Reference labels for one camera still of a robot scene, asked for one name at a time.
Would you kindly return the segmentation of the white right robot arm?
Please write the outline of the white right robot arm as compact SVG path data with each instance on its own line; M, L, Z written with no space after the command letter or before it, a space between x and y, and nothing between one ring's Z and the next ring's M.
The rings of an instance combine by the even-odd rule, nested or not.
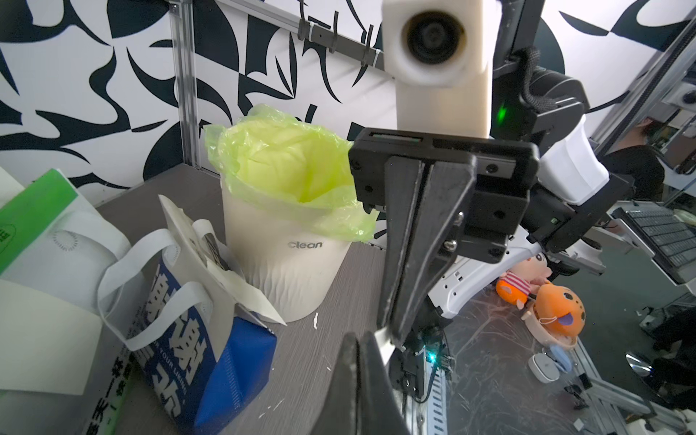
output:
M384 69L397 126L366 128L349 153L357 198L387 217L372 339L361 391L388 384L389 360L420 332L427 306L453 315L462 293L434 295L464 257L480 289L536 251L581 239L629 185L585 134L583 85L542 68L541 1L386 1Z

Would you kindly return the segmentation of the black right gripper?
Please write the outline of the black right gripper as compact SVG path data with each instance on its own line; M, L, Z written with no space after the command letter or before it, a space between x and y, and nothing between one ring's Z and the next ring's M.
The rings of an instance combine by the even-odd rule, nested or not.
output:
M406 342L438 277L462 256L497 264L529 206L538 148L403 130L362 130L349 152L357 198L387 217L377 328Z

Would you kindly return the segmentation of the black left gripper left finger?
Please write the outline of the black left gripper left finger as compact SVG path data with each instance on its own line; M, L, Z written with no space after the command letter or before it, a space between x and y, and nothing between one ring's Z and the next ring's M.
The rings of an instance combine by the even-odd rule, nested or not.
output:
M312 435L354 435L358 432L360 345L355 333L343 340L326 399L310 431Z

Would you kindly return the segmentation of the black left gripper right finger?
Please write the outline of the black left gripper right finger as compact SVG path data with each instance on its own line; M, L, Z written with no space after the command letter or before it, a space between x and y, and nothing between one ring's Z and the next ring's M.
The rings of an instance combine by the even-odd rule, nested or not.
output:
M358 433L409 434L374 334L366 333L359 344Z

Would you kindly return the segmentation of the blue white takeout bag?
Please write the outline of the blue white takeout bag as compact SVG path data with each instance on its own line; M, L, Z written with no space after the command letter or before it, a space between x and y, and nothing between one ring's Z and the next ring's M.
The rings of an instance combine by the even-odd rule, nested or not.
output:
M234 268L206 219L191 220L159 197L166 228L139 240L106 269L98 286L105 324L136 355L143 376L182 434L218 434L268 384L277 348L266 326L283 319ZM159 260L137 329L109 316L116 295L154 258Z

